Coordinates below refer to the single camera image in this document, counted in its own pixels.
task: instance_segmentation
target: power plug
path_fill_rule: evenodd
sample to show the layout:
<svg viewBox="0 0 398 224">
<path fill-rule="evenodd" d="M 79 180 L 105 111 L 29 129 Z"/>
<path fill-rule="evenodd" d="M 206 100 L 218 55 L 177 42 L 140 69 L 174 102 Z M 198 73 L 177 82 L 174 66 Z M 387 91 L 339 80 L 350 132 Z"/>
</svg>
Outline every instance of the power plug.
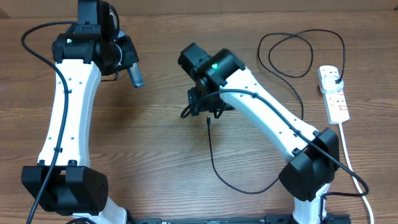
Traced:
<svg viewBox="0 0 398 224">
<path fill-rule="evenodd" d="M 335 84 L 335 80 L 339 78 L 338 69 L 330 65 L 321 66 L 318 69 L 318 78 L 329 124 L 339 124 L 349 120 L 343 81 Z"/>
<path fill-rule="evenodd" d="M 323 65 L 318 69 L 319 87 L 322 93 L 330 93 L 332 91 L 342 90 L 344 81 L 336 83 L 340 78 L 338 69 L 331 65 Z"/>
</svg>

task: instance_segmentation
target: end effector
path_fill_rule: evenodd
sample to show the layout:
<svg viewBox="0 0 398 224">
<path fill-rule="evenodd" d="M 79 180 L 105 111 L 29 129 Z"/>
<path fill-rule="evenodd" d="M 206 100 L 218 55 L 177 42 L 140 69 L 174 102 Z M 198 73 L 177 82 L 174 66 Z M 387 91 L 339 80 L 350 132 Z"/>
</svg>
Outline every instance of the end effector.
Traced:
<svg viewBox="0 0 398 224">
<path fill-rule="evenodd" d="M 60 34 L 52 46 L 53 59 L 83 59 L 94 62 L 102 76 L 127 70 L 134 87 L 144 85 L 138 55 L 131 38 L 120 30 L 118 14 L 107 2 L 79 0 L 78 22 Z"/>
<path fill-rule="evenodd" d="M 185 48 L 178 64 L 195 81 L 195 87 L 188 90 L 191 115 L 197 116 L 199 112 L 209 111 L 215 113 L 220 110 L 234 110 L 235 108 L 225 103 L 219 95 L 210 97 L 200 105 L 194 102 L 200 98 L 220 90 L 220 86 L 227 84 L 226 79 L 236 70 L 246 69 L 245 64 L 228 49 L 220 50 L 216 55 L 208 55 L 196 43 Z"/>
</svg>

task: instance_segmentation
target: wall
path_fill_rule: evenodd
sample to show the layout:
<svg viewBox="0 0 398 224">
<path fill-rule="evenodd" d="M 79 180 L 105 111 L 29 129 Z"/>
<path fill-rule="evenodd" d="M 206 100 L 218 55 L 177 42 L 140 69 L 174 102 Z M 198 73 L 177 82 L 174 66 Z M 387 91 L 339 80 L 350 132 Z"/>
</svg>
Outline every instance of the wall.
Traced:
<svg viewBox="0 0 398 224">
<path fill-rule="evenodd" d="M 120 15 L 393 9 L 397 0 L 108 0 Z M 0 17 L 76 16 L 77 0 L 0 0 Z"/>
</svg>

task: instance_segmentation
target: cable clip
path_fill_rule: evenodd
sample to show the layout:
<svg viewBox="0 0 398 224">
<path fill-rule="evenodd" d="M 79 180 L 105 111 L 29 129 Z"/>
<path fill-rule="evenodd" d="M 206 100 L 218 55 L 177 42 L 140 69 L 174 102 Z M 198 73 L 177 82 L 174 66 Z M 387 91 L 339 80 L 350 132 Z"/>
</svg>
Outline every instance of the cable clip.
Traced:
<svg viewBox="0 0 398 224">
<path fill-rule="evenodd" d="M 253 93 L 252 95 L 251 95 L 251 97 L 253 97 L 253 98 L 257 98 L 259 96 L 259 93 L 258 92 L 255 92 L 255 93 Z"/>
<path fill-rule="evenodd" d="M 62 148 L 57 149 L 57 147 L 55 147 L 54 151 L 62 152 Z"/>
</svg>

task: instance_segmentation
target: white power cord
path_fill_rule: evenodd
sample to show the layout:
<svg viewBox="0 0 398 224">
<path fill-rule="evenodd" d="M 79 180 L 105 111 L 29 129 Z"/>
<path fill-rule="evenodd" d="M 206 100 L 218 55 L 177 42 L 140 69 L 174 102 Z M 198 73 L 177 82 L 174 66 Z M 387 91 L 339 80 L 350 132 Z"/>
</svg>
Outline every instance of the white power cord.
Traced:
<svg viewBox="0 0 398 224">
<path fill-rule="evenodd" d="M 344 132 L 343 132 L 343 125 L 341 123 L 338 123 L 338 127 L 340 129 L 341 142 L 343 143 L 344 156 L 346 158 L 347 166 L 351 171 L 353 171 L 353 167 L 351 166 L 351 163 L 350 163 L 349 157 L 348 157 L 346 139 L 344 138 Z M 354 180 L 355 187 L 358 189 L 358 192 L 361 194 L 362 189 L 359 186 L 358 181 L 354 177 L 353 177 L 353 180 Z M 372 211 L 371 205 L 369 204 L 369 202 L 365 196 L 362 196 L 362 199 L 365 202 L 366 208 L 368 208 L 369 219 L 371 221 L 371 224 L 374 224 L 373 211 Z"/>
</svg>

